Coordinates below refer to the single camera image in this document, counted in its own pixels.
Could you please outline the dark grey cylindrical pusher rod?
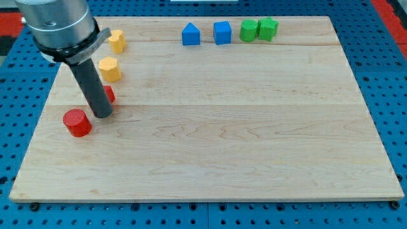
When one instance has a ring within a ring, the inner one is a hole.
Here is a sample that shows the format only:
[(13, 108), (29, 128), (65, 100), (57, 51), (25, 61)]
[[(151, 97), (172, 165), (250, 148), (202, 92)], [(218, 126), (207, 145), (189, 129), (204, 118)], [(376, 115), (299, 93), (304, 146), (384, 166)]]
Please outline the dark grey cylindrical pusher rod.
[(113, 107), (100, 81), (92, 59), (69, 66), (96, 118), (107, 118)]

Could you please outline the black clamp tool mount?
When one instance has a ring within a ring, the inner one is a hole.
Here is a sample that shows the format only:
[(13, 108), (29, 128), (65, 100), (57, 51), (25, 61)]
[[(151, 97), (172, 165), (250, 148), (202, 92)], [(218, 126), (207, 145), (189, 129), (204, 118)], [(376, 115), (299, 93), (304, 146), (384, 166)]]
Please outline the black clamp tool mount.
[(67, 65), (81, 64), (90, 59), (91, 55), (101, 46), (101, 44), (111, 36), (110, 28), (100, 30), (95, 18), (92, 18), (92, 22), (95, 29), (89, 37), (77, 45), (67, 48), (49, 48), (41, 45), (36, 38), (34, 38), (34, 43), (42, 56), (49, 62), (64, 62)]

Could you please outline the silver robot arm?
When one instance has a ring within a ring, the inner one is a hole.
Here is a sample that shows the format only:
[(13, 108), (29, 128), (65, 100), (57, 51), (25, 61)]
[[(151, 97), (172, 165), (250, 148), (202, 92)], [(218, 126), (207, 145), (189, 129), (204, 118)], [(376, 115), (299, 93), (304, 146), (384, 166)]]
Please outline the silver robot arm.
[(16, 0), (42, 56), (71, 69), (94, 116), (107, 118), (113, 107), (92, 54), (111, 36), (99, 29), (85, 0)]

